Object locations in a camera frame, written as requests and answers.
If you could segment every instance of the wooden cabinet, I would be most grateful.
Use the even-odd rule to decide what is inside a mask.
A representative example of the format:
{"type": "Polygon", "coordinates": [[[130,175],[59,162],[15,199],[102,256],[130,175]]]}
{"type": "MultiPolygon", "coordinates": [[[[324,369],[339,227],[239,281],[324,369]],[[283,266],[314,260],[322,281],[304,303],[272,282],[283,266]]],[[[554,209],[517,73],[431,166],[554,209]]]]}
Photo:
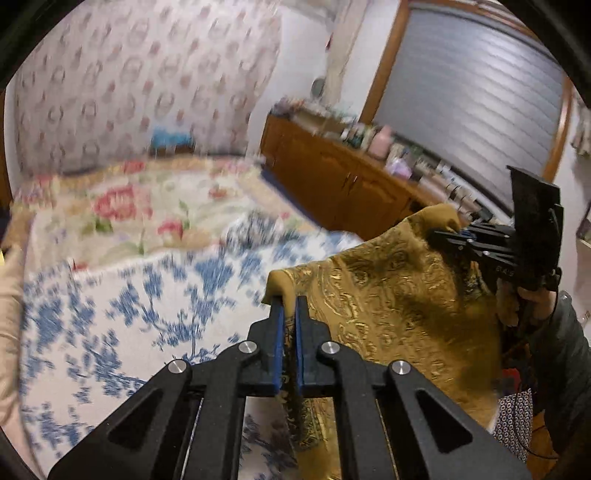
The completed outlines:
{"type": "Polygon", "coordinates": [[[261,140],[266,168],[319,225],[374,238],[416,207],[435,203],[420,189],[382,170],[383,164],[345,145],[315,137],[270,115],[261,140]]]}
{"type": "Polygon", "coordinates": [[[355,175],[340,205],[338,228],[355,232],[363,239],[374,238],[401,220],[408,202],[405,192],[393,190],[387,181],[364,171],[355,175]]]}

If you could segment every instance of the wooden window frame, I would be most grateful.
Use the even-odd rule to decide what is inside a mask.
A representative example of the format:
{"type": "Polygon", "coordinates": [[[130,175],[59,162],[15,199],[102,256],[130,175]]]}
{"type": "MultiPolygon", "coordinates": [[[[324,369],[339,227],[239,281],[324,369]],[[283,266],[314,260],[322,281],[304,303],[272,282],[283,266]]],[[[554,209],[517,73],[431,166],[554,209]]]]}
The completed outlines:
{"type": "MultiPolygon", "coordinates": [[[[498,22],[507,25],[508,27],[514,28],[515,30],[523,33],[535,40],[539,39],[535,34],[526,26],[512,21],[510,18],[504,17],[501,14],[497,14],[490,9],[482,8],[479,4],[464,4],[454,0],[414,0],[415,2],[425,2],[429,4],[442,5],[444,7],[452,7],[458,10],[470,12],[483,17],[488,17],[498,22]]],[[[392,24],[390,36],[384,47],[384,53],[380,59],[378,69],[376,70],[374,81],[371,88],[369,89],[367,100],[363,106],[363,110],[359,117],[359,120],[364,124],[370,124],[374,121],[375,114],[378,111],[379,104],[382,101],[384,91],[388,85],[390,73],[392,67],[396,61],[396,55],[402,44],[404,33],[408,25],[408,19],[410,18],[410,6],[409,0],[400,0],[398,12],[396,18],[392,24]]],[[[556,133],[554,134],[554,140],[552,148],[550,149],[550,155],[544,166],[542,172],[542,178],[546,181],[554,181],[558,166],[560,165],[560,159],[562,158],[564,145],[566,144],[566,138],[569,134],[570,117],[572,113],[572,97],[573,97],[573,84],[569,77],[564,74],[563,91],[562,91],[562,106],[560,109],[560,117],[556,125],[556,133]]]]}

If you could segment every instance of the dark jacket sleeve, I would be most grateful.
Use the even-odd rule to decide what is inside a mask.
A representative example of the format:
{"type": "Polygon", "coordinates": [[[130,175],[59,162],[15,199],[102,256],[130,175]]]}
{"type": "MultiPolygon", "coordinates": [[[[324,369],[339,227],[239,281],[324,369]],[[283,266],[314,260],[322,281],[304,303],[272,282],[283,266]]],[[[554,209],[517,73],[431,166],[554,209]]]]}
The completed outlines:
{"type": "Polygon", "coordinates": [[[578,430],[588,429],[591,411],[591,351],[566,292],[558,294],[553,315],[529,343],[545,424],[554,450],[563,454],[581,437],[578,430]]]}

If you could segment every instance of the blue floral blanket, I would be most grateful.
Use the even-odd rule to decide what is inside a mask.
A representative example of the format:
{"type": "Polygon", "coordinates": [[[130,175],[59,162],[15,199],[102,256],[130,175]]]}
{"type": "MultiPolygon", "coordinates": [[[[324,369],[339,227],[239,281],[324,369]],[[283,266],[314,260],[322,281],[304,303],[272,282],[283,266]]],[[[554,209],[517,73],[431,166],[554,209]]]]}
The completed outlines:
{"type": "MultiPolygon", "coordinates": [[[[208,361],[245,339],[268,314],[260,299],[271,270],[358,243],[318,232],[234,252],[168,251],[96,273],[63,263],[29,278],[20,394],[42,471],[172,359],[208,361]]],[[[247,399],[242,440],[241,479],[299,478],[276,399],[247,399]]]]}

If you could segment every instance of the white wall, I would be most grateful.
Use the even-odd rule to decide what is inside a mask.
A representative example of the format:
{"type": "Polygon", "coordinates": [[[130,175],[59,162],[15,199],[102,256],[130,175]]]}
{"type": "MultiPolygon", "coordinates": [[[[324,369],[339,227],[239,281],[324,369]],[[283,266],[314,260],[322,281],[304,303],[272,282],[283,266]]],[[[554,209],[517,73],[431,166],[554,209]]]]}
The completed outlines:
{"type": "Polygon", "coordinates": [[[326,74],[326,44],[330,31],[320,20],[279,7],[281,48],[267,88],[248,122],[248,151],[257,152],[271,107],[283,96],[308,98],[312,82],[326,74]]]}
{"type": "MultiPolygon", "coordinates": [[[[576,232],[585,215],[587,203],[591,200],[591,160],[577,158],[570,146],[579,121],[578,112],[573,108],[569,135],[560,161],[554,183],[560,187],[564,207],[564,232],[560,251],[560,267],[563,270],[560,288],[570,293],[573,306],[581,319],[591,310],[591,248],[576,239],[576,232]]],[[[591,339],[591,323],[585,329],[591,339]]]]}
{"type": "Polygon", "coordinates": [[[21,169],[17,160],[17,129],[14,121],[15,98],[13,77],[6,87],[6,100],[4,102],[4,150],[6,153],[6,168],[10,189],[14,195],[22,183],[21,169]]]}
{"type": "Polygon", "coordinates": [[[359,116],[388,41],[400,0],[372,0],[343,77],[339,106],[359,116]]]}

